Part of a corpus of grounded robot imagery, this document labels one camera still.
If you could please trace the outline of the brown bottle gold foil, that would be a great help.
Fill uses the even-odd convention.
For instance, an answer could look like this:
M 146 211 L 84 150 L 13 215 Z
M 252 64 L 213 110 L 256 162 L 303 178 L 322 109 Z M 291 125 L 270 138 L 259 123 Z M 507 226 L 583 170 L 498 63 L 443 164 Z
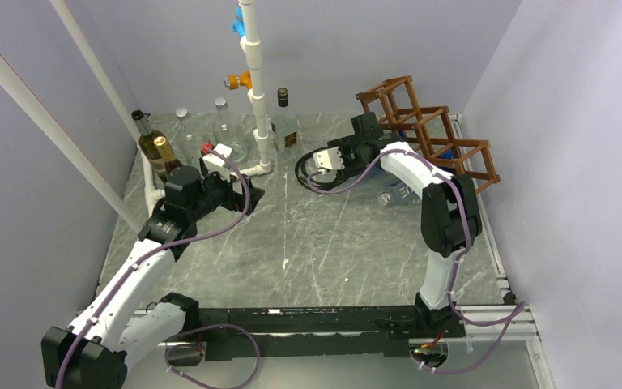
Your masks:
M 174 170 L 183 167 L 182 162 L 177 158 L 173 147 L 169 143 L 168 139 L 164 135 L 160 135 L 154 138 L 153 143 L 156 150 L 160 154 L 163 161 L 165 171 L 165 181 L 167 181 Z

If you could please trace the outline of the blue Blue Dash bottle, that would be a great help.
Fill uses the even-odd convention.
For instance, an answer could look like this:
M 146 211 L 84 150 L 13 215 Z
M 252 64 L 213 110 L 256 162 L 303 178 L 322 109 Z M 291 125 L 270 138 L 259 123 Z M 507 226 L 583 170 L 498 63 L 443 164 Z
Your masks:
M 382 188 L 378 201 L 382 206 L 415 204 L 420 202 L 420 197 L 403 182 L 395 182 Z

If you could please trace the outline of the clear bottle green label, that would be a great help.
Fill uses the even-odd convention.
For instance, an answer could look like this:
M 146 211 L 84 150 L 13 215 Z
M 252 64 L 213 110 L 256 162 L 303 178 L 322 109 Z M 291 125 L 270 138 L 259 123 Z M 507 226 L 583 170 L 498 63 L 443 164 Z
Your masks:
M 215 108 L 217 117 L 214 136 L 216 142 L 232 149 L 230 160 L 235 163 L 245 162 L 248 157 L 248 146 L 241 124 L 230 113 L 228 102 L 224 97 L 215 99 Z

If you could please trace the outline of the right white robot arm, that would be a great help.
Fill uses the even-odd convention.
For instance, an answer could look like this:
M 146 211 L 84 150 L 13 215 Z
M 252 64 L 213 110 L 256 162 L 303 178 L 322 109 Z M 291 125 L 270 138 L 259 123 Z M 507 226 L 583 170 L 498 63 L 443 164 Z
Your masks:
M 337 177 L 364 178 L 378 166 L 420 198 L 420 231 L 429 252 L 419 297 L 426 306 L 413 318 L 421 335 L 434 336 L 445 325 L 440 309 L 454 301 L 458 265 L 482 231 L 474 178 L 426 160 L 404 138 L 385 132 L 373 112 L 353 117 L 351 124 L 353 134 L 314 152 L 313 162 Z

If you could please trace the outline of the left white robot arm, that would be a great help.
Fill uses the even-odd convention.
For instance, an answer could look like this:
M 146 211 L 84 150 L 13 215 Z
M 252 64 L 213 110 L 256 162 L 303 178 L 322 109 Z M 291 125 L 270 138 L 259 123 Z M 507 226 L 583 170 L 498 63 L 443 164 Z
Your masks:
M 67 327 L 51 327 L 41 351 L 45 380 L 54 388 L 120 388 L 129 370 L 163 341 L 194 338 L 206 326 L 208 337 L 226 331 L 201 318 L 199 304 L 179 293 L 162 297 L 143 317 L 134 312 L 159 278 L 181 257 L 197 235 L 197 223 L 218 207 L 250 214 L 265 191 L 249 177 L 242 191 L 217 172 L 195 167 L 174 169 L 143 225 L 127 260 L 83 313 Z

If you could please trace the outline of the clear bottle white cap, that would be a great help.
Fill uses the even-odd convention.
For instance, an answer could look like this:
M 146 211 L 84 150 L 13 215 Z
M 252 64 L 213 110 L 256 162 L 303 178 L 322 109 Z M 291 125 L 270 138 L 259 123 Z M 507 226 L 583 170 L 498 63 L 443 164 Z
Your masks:
M 195 160 L 202 156 L 202 146 L 208 141 L 206 127 L 192 119 L 187 108 L 178 108 L 175 111 L 178 131 L 177 140 L 183 156 L 188 160 Z

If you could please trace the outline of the green wine bottle silver foil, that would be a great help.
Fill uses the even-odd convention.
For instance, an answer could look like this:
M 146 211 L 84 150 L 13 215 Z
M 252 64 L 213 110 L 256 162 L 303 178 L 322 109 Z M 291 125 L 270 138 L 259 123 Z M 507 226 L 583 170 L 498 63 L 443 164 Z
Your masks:
M 150 114 L 144 113 L 142 110 L 135 110 L 131 113 L 135 125 L 138 128 L 139 137 L 138 145 L 144 156 L 149 161 L 152 169 L 162 182 L 167 181 L 167 174 L 164 161 L 154 144 L 154 139 L 164 134 L 155 130 L 148 121 Z

